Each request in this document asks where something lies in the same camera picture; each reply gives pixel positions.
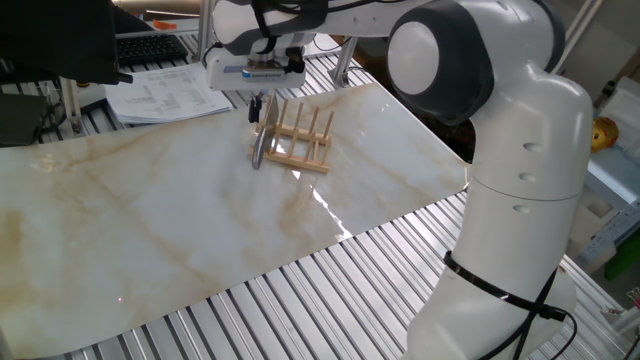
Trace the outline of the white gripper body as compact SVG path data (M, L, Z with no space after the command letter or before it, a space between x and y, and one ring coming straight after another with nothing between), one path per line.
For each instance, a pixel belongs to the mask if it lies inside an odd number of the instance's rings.
M301 48L269 54L235 56L213 48L206 56L207 82L213 90L271 90L296 88L305 81Z

